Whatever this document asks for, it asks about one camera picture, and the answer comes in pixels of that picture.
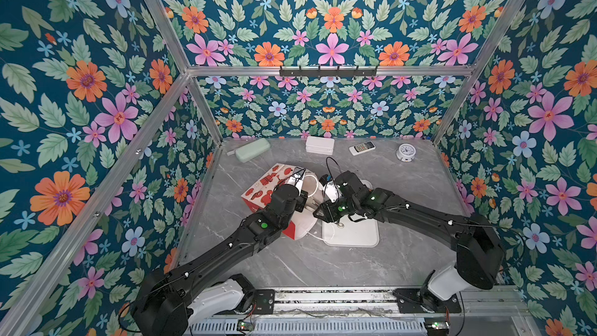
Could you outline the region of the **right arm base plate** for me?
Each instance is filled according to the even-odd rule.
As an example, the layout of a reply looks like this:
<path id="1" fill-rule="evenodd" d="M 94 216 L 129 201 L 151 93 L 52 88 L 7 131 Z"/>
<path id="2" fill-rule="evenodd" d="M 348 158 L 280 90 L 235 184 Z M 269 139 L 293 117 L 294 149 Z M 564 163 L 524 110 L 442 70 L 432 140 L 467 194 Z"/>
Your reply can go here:
<path id="1" fill-rule="evenodd" d="M 403 314 L 461 314 L 462 307 L 457 295 L 449 300 L 440 300 L 429 291 L 418 288 L 397 288 L 392 295 L 396 298 L 399 311 Z"/>

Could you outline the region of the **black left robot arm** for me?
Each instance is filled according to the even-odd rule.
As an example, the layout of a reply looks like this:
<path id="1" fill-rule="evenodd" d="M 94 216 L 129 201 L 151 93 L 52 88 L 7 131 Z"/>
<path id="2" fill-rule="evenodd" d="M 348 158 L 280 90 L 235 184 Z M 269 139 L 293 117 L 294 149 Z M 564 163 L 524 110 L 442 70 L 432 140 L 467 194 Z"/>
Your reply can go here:
<path id="1" fill-rule="evenodd" d="M 301 192 L 283 184 L 271 202 L 247 216 L 231 236 L 199 258 L 144 278 L 130 314 L 142 335 L 182 335 L 189 325 L 191 303 L 218 277 L 235 265 L 264 250 L 289 227 Z"/>

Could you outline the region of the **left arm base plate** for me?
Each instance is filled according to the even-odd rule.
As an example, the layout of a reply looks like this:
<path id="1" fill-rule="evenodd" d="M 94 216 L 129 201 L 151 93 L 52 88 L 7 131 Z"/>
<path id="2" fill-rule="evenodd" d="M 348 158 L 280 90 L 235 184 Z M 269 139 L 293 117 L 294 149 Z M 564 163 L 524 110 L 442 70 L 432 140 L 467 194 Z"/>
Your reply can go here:
<path id="1" fill-rule="evenodd" d="M 233 312 L 239 315 L 273 314 L 275 300 L 276 292 L 273 289 L 257 289 L 245 295 Z"/>

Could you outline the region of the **red white paper bag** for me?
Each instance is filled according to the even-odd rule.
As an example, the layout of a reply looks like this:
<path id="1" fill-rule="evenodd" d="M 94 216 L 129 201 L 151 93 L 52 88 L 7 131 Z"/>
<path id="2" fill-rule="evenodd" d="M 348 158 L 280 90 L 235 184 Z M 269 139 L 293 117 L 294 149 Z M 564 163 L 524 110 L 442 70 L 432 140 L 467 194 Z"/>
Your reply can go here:
<path id="1" fill-rule="evenodd" d="M 284 235 L 300 240 L 315 226 L 313 213 L 325 196 L 314 172 L 276 163 L 242 193 L 241 199 L 252 212 L 269 210 L 281 216 Z"/>

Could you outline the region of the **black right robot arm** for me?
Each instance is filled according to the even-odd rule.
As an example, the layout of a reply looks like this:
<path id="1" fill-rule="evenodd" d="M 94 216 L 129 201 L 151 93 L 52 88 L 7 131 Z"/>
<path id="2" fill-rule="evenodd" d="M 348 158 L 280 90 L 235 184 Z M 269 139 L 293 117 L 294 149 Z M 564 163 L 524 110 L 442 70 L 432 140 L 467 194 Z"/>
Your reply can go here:
<path id="1" fill-rule="evenodd" d="M 505 249 L 486 217 L 440 212 L 383 188 L 370 189 L 350 171 L 343 172 L 323 189 L 334 191 L 313 212 L 323 222 L 339 223 L 348 217 L 354 223 L 375 220 L 403 226 L 445 244 L 456 253 L 456 260 L 432 271 L 413 297 L 396 289 L 393 295 L 399 301 L 431 313 L 446 308 L 465 289 L 490 290 L 497 285 Z"/>

